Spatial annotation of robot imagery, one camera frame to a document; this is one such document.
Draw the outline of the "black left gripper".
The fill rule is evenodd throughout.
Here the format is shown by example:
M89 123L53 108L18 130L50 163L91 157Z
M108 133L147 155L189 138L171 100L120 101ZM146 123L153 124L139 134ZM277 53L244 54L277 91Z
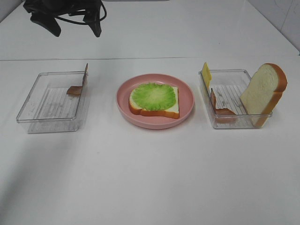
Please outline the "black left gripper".
M26 0L23 7L31 13L30 20L45 28L58 37L61 28L55 18L71 23L72 20L64 19L62 15L83 15L83 21L91 28L98 38L102 32L100 26L100 0Z

